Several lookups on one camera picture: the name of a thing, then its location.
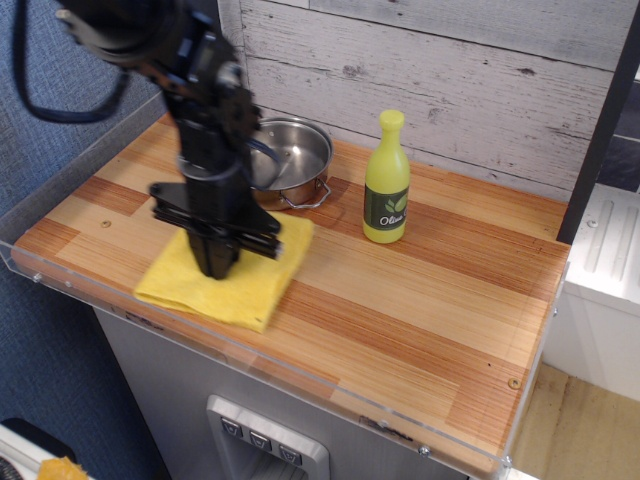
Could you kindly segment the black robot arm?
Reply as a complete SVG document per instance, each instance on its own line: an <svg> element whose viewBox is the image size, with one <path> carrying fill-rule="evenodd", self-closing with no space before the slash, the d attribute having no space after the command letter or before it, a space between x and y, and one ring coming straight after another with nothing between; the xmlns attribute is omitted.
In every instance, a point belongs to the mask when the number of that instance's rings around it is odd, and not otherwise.
<svg viewBox="0 0 640 480"><path fill-rule="evenodd" d="M225 278L243 250L275 259L280 223L253 192L260 111L234 47L186 1L65 1L70 34L158 86L178 128L181 183L155 183L154 216L182 228L201 272Z"/></svg>

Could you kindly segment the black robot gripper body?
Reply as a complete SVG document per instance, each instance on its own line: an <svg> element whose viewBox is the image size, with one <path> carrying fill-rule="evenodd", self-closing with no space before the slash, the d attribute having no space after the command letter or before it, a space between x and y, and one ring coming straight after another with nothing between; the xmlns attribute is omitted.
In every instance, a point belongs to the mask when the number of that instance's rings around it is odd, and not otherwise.
<svg viewBox="0 0 640 480"><path fill-rule="evenodd" d="M180 168L183 182L150 186L157 219L207 237L211 260L214 241L225 238L236 238L240 251L271 259L281 255L281 225L258 204L242 167L218 174L188 163Z"/></svg>

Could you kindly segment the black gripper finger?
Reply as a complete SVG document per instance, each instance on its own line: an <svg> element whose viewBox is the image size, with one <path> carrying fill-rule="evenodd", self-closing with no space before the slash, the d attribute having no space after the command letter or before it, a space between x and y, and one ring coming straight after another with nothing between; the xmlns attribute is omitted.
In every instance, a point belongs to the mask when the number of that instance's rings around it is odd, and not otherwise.
<svg viewBox="0 0 640 480"><path fill-rule="evenodd" d="M217 239L213 245L213 277L225 279L233 265L237 262L240 244L236 238Z"/></svg>
<svg viewBox="0 0 640 480"><path fill-rule="evenodd" d="M212 276L214 271L210 259L209 239L204 235L188 230L188 241L193 256L201 272L206 276Z"/></svg>

